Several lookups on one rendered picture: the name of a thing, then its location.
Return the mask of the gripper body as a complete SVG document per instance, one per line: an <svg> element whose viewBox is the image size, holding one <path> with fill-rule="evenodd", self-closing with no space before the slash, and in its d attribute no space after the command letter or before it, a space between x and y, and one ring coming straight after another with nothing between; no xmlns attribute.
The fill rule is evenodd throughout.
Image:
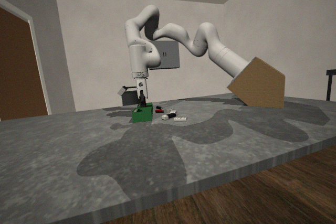
<svg viewBox="0 0 336 224"><path fill-rule="evenodd" d="M140 97L141 97L140 90L143 90L143 97L148 98L148 90L147 90L146 79L148 79L148 78L133 79L133 80L136 81L136 88L137 88L137 93L138 93L138 99L140 99Z"/></svg>

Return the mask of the green rack of bins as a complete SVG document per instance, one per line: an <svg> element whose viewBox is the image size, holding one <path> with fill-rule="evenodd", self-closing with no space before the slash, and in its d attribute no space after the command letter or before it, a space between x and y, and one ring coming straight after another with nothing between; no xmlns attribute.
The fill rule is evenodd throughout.
<svg viewBox="0 0 336 224"><path fill-rule="evenodd" d="M140 107L140 103L138 104L137 108L132 111L132 118L133 123L135 122L145 122L145 121L152 121L153 115L153 105L152 102L146 103L145 108Z"/></svg>

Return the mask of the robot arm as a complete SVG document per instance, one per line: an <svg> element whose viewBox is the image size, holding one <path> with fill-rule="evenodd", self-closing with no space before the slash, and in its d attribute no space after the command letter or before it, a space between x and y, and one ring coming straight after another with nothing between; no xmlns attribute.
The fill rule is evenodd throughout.
<svg viewBox="0 0 336 224"><path fill-rule="evenodd" d="M179 25L169 23L161 29L158 28L159 17L159 9L154 5L149 5L136 18L125 22L124 29L129 48L132 78L147 78L149 77L148 68L156 68L161 64L157 48L151 42L141 39L140 31L143 27L147 39L158 40L166 37L176 40L196 57L205 55L208 49L209 59L232 76L233 80L247 66L248 61L221 43L213 24L202 23L192 41L186 29Z"/></svg>

